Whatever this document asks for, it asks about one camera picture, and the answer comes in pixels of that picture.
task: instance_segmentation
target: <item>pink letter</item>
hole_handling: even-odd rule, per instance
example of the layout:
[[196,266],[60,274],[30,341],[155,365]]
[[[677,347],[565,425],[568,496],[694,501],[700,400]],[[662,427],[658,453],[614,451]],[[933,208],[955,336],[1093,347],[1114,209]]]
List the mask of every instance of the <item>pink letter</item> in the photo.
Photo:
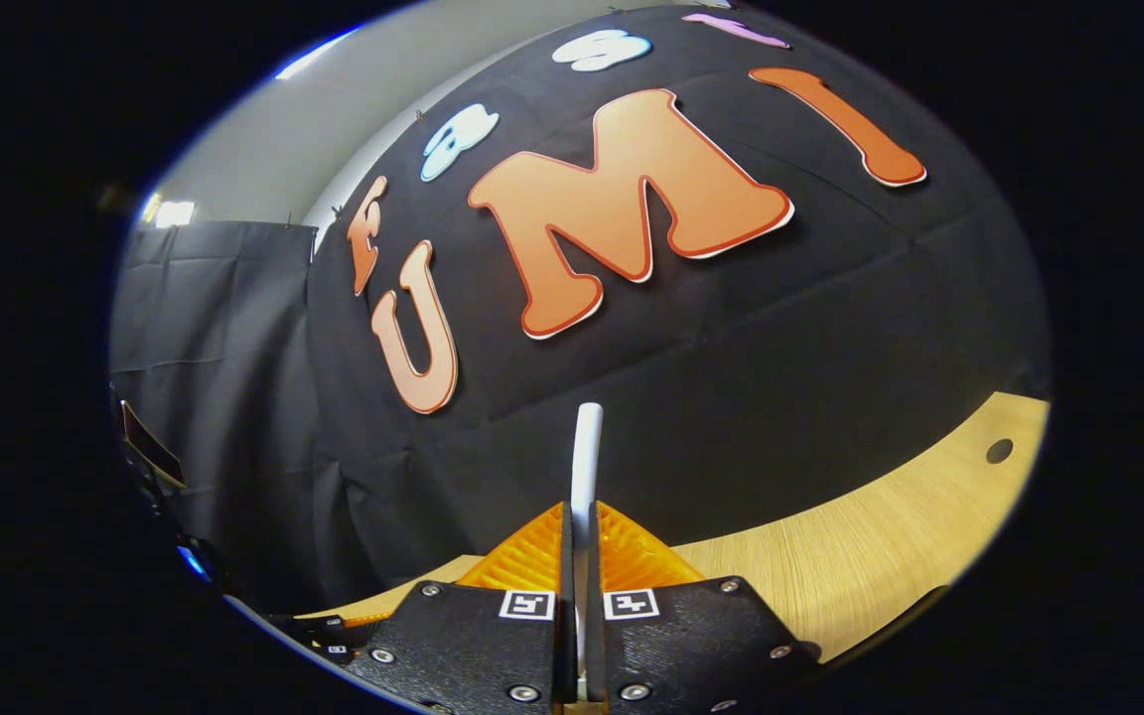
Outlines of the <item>pink letter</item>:
[[782,49],[791,49],[791,45],[786,41],[780,40],[776,37],[766,37],[765,34],[757,34],[750,29],[744,26],[741,23],[734,22],[734,19],[726,18],[714,18],[713,15],[705,15],[704,13],[696,13],[694,15],[684,15],[682,17],[688,22],[693,23],[705,23],[707,26],[715,26],[721,29],[722,32],[730,32],[736,37],[742,37],[745,40],[760,41],[763,45],[771,45],[772,47],[782,47]]

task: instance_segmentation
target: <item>black cloth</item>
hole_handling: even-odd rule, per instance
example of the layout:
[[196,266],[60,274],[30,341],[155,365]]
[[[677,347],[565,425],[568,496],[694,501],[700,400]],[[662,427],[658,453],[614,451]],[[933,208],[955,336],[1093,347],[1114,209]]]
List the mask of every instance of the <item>black cloth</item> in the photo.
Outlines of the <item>black cloth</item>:
[[[794,49],[681,19],[739,19]],[[648,55],[577,72],[564,41],[626,29]],[[755,67],[821,78],[921,158],[924,183],[887,189],[825,118]],[[631,92],[667,87],[681,112],[754,180],[797,207],[786,227],[707,261],[665,244],[670,217],[649,196],[654,272],[635,285],[561,241],[605,297],[589,320],[545,341],[521,329],[526,303],[499,225],[467,205],[474,183],[521,150],[591,165],[590,119]],[[482,103],[491,135],[427,183],[427,141]],[[362,297],[345,228],[376,176],[380,260]],[[430,416],[400,402],[370,313],[398,291],[413,365],[426,339],[398,273],[419,240],[456,343],[453,399]],[[359,538],[379,573],[424,573],[488,551],[569,494],[577,405],[605,408],[598,498],[670,543],[794,515],[903,464],[994,390],[1048,398],[1049,334],[1039,276],[1011,209],[929,110],[855,59],[779,19],[652,8],[587,19],[518,49],[426,109],[375,162],[327,228],[308,280],[323,461],[340,464]]]
[[341,502],[312,461],[305,277],[315,230],[201,222],[128,239],[110,320],[117,392],[181,459],[167,492],[243,591],[304,611],[379,588]]

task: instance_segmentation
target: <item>cutout letter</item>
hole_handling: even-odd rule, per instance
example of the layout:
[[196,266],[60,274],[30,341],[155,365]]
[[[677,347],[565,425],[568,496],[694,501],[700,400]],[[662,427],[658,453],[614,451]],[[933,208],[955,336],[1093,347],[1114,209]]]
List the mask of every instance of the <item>cutout letter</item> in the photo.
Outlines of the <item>cutout letter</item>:
[[347,240],[350,240],[350,263],[356,268],[356,295],[365,289],[368,276],[373,272],[373,263],[378,262],[378,249],[368,245],[368,239],[378,236],[382,224],[382,213],[378,208],[378,198],[387,190],[387,177],[376,177],[368,193],[359,202],[356,216],[347,227]]
[[490,114],[483,104],[471,104],[448,119],[439,132],[426,142],[422,156],[422,181],[431,181],[453,166],[458,154],[479,144],[496,126],[499,114]]
[[458,351],[453,334],[448,332],[448,320],[444,317],[440,297],[435,293],[431,280],[431,241],[414,245],[410,257],[400,268],[400,288],[413,296],[413,308],[422,321],[422,334],[431,348],[431,365],[424,373],[413,370],[408,350],[404,348],[404,335],[395,323],[395,291],[388,289],[373,308],[370,327],[382,345],[382,357],[387,358],[387,370],[391,372],[396,392],[408,404],[411,411],[430,415],[448,403],[458,384]]
[[877,182],[896,186],[925,181],[925,167],[921,160],[895,144],[858,109],[850,108],[844,100],[832,94],[829,87],[824,87],[824,81],[812,73],[785,67],[758,67],[750,71],[749,77],[763,85],[779,87],[832,122],[859,150],[863,167]]
[[716,256],[794,215],[785,192],[753,181],[675,100],[644,89],[599,108],[589,169],[521,151],[470,190],[467,202],[491,209],[527,289],[521,323],[529,337],[557,334],[603,302],[603,284],[572,272],[555,231],[626,279],[651,277],[645,185],[673,216],[668,245],[686,259]]
[[736,37],[742,37],[745,40],[760,41],[763,45],[771,45],[772,47],[782,47],[782,49],[791,49],[792,46],[786,41],[780,40],[778,37],[766,37],[765,34],[757,34],[757,32],[750,31],[750,29],[744,26],[744,23],[737,23],[734,19],[728,18],[714,18],[713,15],[705,15],[704,13],[696,13],[694,15],[682,15],[682,18],[690,23],[705,23],[707,26],[715,26],[721,29],[722,32],[730,32]]
[[550,58],[555,63],[572,63],[577,72],[598,72],[645,55],[649,49],[651,42],[642,37],[633,37],[622,29],[599,29],[559,46]]

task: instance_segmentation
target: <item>white stick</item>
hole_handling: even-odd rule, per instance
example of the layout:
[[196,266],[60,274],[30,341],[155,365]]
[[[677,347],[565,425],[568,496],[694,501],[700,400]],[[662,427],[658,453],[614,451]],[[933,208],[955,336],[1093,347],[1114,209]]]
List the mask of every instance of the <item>white stick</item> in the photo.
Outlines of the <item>white stick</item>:
[[590,508],[598,478],[598,436],[603,432],[603,406],[582,404],[575,415],[572,445],[572,573],[575,598],[577,672],[585,674],[585,603],[590,597]]

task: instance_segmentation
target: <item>white wall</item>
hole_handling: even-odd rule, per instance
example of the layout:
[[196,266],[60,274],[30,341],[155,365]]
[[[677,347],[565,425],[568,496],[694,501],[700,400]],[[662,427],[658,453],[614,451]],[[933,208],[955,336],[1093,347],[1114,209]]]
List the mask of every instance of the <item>white wall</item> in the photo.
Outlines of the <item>white wall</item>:
[[[296,76],[257,87],[210,125],[154,190],[165,200],[194,200],[193,221],[283,222],[291,216],[327,225],[331,200],[336,207],[337,196],[345,199],[412,122],[414,109],[428,108],[509,49],[607,14],[609,5],[670,3],[688,1],[427,0],[407,6],[358,29]],[[278,70],[268,67],[268,77]]]

